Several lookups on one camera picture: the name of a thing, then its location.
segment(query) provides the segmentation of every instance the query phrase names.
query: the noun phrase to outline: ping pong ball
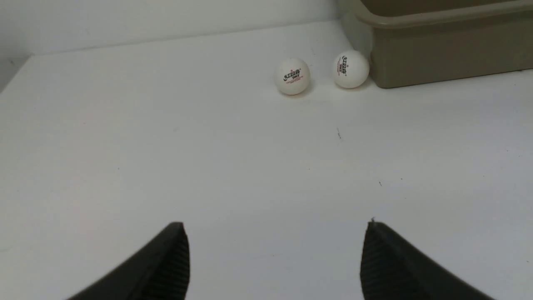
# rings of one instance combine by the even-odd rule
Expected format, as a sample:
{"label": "ping pong ball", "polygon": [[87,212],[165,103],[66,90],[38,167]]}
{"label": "ping pong ball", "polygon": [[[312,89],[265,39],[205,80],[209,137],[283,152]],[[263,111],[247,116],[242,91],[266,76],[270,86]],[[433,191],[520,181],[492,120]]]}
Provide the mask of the ping pong ball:
{"label": "ping pong ball", "polygon": [[333,62],[333,78],[335,82],[345,88],[353,89],[365,82],[370,72],[368,60],[361,52],[345,51]]}
{"label": "ping pong ball", "polygon": [[309,86],[311,72],[305,61],[299,58],[289,58],[279,64],[274,75],[274,82],[280,92],[296,95]]}

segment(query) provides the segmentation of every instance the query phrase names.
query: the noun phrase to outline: white wall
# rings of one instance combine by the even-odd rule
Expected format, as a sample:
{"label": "white wall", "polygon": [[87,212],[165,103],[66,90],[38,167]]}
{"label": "white wall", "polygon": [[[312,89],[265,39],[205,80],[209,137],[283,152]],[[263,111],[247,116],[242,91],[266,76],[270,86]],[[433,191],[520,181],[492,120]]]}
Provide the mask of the white wall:
{"label": "white wall", "polygon": [[0,58],[335,17],[335,0],[0,0]]}

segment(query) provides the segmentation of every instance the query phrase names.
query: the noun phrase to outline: white table surface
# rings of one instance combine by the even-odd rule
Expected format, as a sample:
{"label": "white table surface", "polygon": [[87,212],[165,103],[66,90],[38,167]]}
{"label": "white table surface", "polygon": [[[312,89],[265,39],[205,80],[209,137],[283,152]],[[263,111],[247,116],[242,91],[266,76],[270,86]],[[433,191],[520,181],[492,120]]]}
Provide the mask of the white table surface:
{"label": "white table surface", "polygon": [[343,90],[349,48],[322,22],[31,58],[0,94],[1,298],[66,298],[180,220],[190,300],[359,300],[376,217],[532,299],[533,72]]}

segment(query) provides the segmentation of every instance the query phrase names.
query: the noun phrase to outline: plastic tray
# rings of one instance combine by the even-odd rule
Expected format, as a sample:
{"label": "plastic tray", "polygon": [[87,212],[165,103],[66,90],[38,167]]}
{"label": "plastic tray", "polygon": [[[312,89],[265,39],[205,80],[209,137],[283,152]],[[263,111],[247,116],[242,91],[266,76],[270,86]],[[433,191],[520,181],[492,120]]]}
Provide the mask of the plastic tray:
{"label": "plastic tray", "polygon": [[338,0],[382,88],[533,68],[533,0]]}

